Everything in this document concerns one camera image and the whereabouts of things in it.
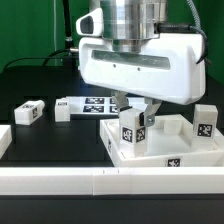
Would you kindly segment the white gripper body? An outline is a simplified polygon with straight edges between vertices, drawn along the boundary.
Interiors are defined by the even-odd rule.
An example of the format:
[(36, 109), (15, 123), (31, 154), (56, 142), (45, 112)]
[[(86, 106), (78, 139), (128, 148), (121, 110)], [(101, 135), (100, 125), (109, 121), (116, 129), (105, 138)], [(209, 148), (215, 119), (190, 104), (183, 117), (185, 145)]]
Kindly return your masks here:
[(141, 52), (121, 53), (101, 38), (79, 44), (80, 72), (88, 84), (187, 105), (205, 93), (205, 64), (198, 34), (162, 33), (144, 42)]

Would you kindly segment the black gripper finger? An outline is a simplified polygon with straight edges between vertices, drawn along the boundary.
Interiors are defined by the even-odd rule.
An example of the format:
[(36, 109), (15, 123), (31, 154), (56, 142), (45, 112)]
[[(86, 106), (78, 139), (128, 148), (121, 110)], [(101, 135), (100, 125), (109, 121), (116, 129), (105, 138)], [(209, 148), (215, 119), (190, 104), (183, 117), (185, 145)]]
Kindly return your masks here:
[(126, 92), (114, 90), (112, 92), (112, 99), (114, 103), (116, 104), (118, 113), (131, 109)]
[(139, 114), (139, 123), (141, 126), (150, 127), (155, 123), (155, 114), (162, 101), (153, 98), (145, 98), (146, 109)]

